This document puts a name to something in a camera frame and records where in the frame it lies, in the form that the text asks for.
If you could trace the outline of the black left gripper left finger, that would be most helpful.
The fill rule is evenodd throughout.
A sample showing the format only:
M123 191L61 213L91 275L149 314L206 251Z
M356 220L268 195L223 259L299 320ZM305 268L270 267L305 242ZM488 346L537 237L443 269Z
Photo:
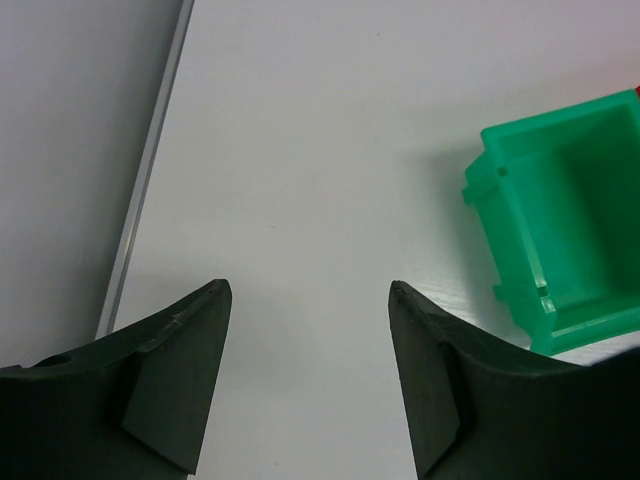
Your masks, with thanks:
M34 366L1 371L5 479L185 479L196 472L232 306L211 281Z

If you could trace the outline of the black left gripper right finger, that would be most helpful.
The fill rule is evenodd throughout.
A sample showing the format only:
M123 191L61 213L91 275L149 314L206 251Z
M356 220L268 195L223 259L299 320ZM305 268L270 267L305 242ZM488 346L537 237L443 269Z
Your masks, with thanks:
M580 366L512 345L395 281L390 329L421 479L635 479L639 352Z

